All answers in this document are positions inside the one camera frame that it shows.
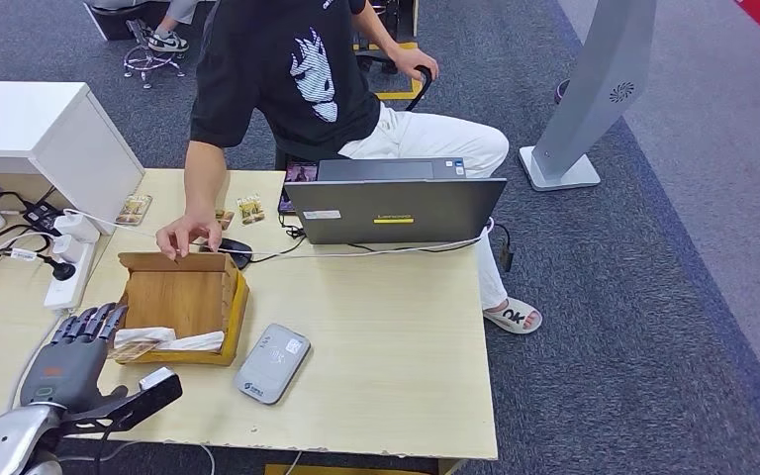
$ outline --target white power strip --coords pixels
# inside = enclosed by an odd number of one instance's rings
[[[68,280],[52,279],[45,295],[45,308],[51,310],[75,309],[83,300],[88,282],[89,268],[94,258],[96,242],[85,242],[80,260],[74,262],[75,272]]]

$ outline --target power bank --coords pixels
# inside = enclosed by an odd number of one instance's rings
[[[235,386],[263,404],[275,404],[309,350],[310,341],[303,335],[271,324],[237,372]]]

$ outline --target sneaker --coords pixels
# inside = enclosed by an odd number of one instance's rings
[[[176,32],[170,32],[167,38],[162,38],[158,33],[153,33],[147,39],[149,48],[159,52],[183,52],[188,50],[188,42],[179,38]]]
[[[511,297],[505,309],[498,312],[482,311],[482,315],[497,327],[511,333],[531,333],[543,323],[543,315],[535,307]]]

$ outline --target robotic hand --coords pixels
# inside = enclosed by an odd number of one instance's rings
[[[20,407],[0,416],[0,475],[61,475],[53,455],[66,435],[125,431],[182,395],[179,377],[160,368],[127,396],[102,396],[97,379],[108,343],[127,306],[106,304],[69,317],[37,355],[20,392]]]

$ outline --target white slipper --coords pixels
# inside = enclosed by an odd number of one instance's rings
[[[535,314],[534,322],[531,327],[525,329],[523,327],[525,319],[532,314]],[[540,324],[543,323],[543,314],[538,309],[511,297],[509,297],[509,305],[505,309],[499,312],[485,312],[483,310],[482,315],[506,332],[518,334],[532,333],[539,329]]]

